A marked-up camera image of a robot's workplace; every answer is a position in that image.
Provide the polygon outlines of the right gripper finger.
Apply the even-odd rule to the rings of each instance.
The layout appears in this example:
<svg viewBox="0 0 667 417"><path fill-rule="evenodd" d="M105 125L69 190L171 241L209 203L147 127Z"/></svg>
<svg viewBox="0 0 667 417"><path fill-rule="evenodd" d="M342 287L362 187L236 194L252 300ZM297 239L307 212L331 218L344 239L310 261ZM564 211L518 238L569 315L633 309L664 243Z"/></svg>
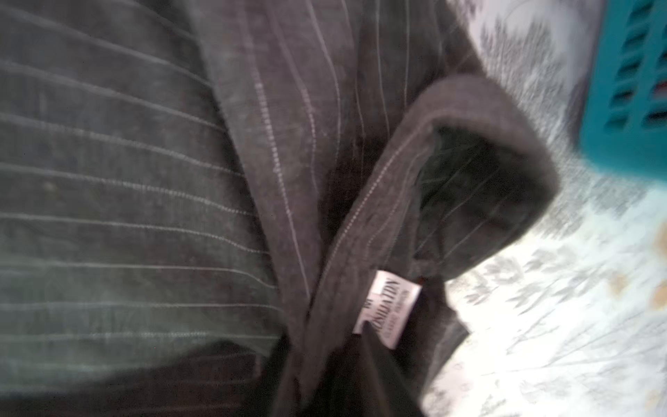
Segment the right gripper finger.
<svg viewBox="0 0 667 417"><path fill-rule="evenodd" d="M330 361L312 401L312 415L419 417L394 357L370 323Z"/></svg>

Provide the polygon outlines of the dark grey pinstriped shirt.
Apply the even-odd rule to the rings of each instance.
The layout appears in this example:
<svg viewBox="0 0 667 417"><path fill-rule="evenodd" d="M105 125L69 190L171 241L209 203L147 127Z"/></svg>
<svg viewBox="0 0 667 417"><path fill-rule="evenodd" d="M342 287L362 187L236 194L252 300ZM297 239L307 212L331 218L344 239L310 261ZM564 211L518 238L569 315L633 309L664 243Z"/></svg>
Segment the dark grey pinstriped shirt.
<svg viewBox="0 0 667 417"><path fill-rule="evenodd" d="M444 1L4 1L1 413L314 416L559 191Z"/></svg>

